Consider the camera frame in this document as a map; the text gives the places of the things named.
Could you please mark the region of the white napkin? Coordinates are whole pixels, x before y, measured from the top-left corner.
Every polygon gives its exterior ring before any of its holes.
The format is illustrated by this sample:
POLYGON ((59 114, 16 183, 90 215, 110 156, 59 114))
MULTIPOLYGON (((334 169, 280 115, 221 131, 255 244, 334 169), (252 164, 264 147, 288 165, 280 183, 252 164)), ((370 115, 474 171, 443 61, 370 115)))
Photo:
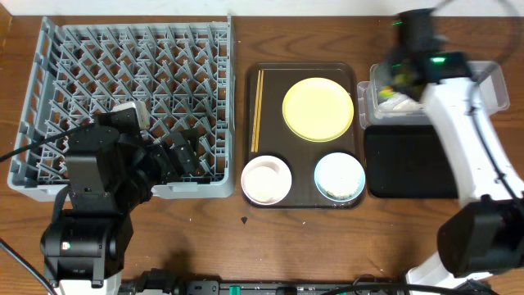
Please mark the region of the white napkin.
POLYGON ((420 111, 422 105, 409 96, 390 91, 381 91, 378 94, 378 109, 380 111, 420 111))

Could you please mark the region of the white bowl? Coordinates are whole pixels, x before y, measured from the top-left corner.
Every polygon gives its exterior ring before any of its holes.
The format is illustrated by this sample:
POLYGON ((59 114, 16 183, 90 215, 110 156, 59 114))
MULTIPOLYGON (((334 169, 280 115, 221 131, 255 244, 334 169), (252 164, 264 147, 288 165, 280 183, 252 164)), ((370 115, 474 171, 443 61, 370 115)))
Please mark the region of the white bowl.
POLYGON ((241 173, 241 187, 247 200, 262 207, 282 201, 291 191, 291 185, 291 169, 274 156, 255 157, 241 173))

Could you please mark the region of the yellow plate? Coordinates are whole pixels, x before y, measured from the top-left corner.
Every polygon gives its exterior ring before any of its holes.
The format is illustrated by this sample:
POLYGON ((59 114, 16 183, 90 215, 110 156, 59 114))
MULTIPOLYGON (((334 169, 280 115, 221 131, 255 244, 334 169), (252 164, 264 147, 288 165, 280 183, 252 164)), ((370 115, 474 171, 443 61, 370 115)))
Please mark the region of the yellow plate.
POLYGON ((282 116, 298 137, 325 143, 341 137, 355 113, 349 92, 327 78, 303 79, 291 86, 282 101, 282 116))

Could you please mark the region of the light blue bowl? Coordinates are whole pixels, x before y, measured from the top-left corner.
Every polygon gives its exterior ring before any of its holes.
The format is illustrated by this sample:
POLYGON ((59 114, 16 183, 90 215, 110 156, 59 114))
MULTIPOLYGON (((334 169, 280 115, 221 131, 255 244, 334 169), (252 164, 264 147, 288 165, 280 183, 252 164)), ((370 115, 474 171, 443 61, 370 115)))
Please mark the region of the light blue bowl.
POLYGON ((322 157, 314 168, 317 190, 333 202, 353 202, 363 192, 365 172, 360 162, 344 152, 322 157))

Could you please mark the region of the green orange snack wrapper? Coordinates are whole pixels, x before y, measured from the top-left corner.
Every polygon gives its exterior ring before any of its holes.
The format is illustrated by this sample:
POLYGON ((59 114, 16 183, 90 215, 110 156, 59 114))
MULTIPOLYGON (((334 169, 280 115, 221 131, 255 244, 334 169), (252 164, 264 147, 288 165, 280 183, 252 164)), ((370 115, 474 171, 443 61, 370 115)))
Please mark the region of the green orange snack wrapper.
POLYGON ((405 94, 409 87, 401 64, 380 65, 374 72, 374 79, 378 95, 383 99, 392 98, 398 93, 405 94))

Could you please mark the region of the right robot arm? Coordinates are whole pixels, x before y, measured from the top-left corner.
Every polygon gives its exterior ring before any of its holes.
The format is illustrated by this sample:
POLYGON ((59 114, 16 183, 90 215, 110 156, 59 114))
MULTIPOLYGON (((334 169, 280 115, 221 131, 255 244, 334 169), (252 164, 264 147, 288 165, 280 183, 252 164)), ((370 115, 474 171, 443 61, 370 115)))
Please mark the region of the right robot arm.
POLYGON ((523 181, 510 163, 480 85, 517 48, 518 36, 481 73, 463 52, 445 52, 433 9, 399 13, 383 83, 418 102, 453 172, 460 211, 437 233, 437 250, 405 274, 404 294, 460 294, 468 282, 523 266, 523 181))

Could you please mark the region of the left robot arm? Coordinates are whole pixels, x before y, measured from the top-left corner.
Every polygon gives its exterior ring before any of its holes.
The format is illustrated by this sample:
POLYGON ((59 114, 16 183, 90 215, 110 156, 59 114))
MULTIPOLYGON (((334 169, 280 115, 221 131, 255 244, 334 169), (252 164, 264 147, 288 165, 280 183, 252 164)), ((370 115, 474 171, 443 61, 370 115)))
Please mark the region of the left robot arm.
POLYGON ((69 184, 56 196, 52 222, 41 238, 44 276, 58 294, 117 293, 133 235, 131 211, 152 188, 198 168, 196 129, 146 141, 135 110, 95 116, 69 138, 69 184))

